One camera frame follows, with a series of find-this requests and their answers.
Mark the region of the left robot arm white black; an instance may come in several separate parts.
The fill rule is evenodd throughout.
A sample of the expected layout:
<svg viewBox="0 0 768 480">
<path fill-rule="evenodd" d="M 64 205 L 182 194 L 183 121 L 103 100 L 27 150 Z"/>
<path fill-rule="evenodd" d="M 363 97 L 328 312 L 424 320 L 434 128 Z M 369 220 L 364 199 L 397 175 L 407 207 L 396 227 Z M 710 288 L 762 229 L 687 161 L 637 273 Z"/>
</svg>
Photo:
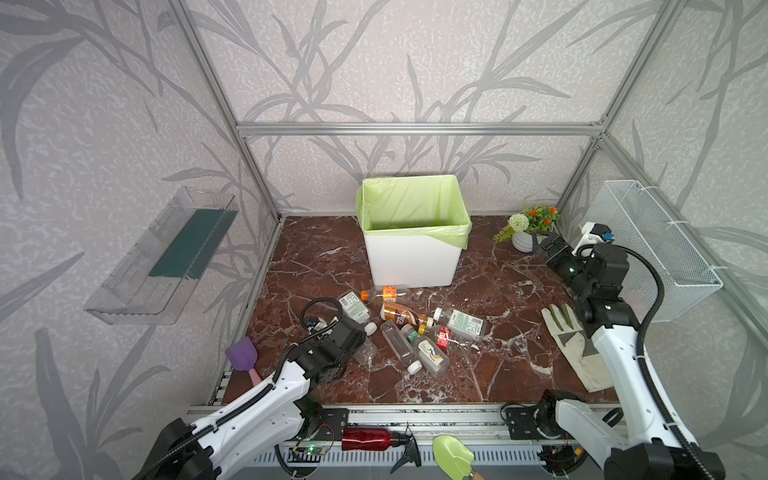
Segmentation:
<svg viewBox="0 0 768 480">
<path fill-rule="evenodd" d="M 275 371 L 236 401 L 188 424 L 163 428 L 137 479 L 229 479 L 279 444 L 313 435 L 322 406 L 310 392 L 340 377 L 364 344 L 349 318 L 293 344 Z"/>
</svg>

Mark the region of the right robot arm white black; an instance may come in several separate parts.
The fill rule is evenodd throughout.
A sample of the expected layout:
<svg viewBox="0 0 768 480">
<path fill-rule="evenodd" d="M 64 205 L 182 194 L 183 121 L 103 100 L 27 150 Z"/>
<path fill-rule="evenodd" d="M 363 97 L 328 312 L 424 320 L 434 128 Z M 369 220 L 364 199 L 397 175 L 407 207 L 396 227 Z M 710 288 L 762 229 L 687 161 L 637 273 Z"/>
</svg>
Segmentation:
<svg viewBox="0 0 768 480">
<path fill-rule="evenodd" d="M 620 435 L 585 403 L 559 399 L 556 425 L 576 440 L 606 479 L 723 479 L 719 456 L 703 450 L 673 408 L 645 347 L 649 327 L 665 299 L 661 276 L 634 250 L 617 245 L 610 229 L 594 225 L 577 247 L 555 232 L 538 230 L 533 248 L 573 294 L 576 316 L 603 359 L 620 402 L 627 433 Z M 656 287 L 644 318 L 621 298 L 635 259 Z"/>
</svg>

